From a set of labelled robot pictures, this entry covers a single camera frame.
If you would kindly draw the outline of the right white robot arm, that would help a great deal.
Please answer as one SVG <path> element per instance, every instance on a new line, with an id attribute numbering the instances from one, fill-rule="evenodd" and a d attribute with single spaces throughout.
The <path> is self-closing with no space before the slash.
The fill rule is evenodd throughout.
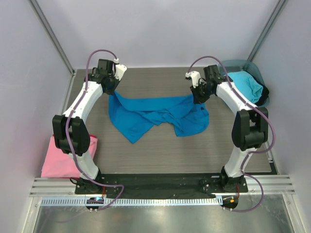
<path id="1" fill-rule="evenodd" d="M 204 68 L 202 78 L 197 71 L 186 73 L 195 104 L 206 102 L 211 95 L 222 99 L 235 116 L 231 138 L 234 144 L 219 179 L 212 183 L 216 191 L 236 192 L 244 186 L 244 168 L 250 157 L 268 139 L 268 111 L 258 108 L 236 88 L 233 81 L 219 72 L 217 65 Z"/>

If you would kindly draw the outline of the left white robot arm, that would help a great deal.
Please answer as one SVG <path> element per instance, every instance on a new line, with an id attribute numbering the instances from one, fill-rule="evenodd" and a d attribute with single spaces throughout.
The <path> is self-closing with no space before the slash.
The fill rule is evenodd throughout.
<path id="1" fill-rule="evenodd" d="M 103 189 L 102 174 L 89 151 L 90 135 L 86 119 L 96 101 L 103 95 L 113 95 L 127 67 L 118 59 L 100 59 L 98 65 L 87 73 L 81 91 L 71 106 L 52 119 L 55 146 L 67 154 L 79 171 L 73 180 L 78 194 L 98 194 Z"/>

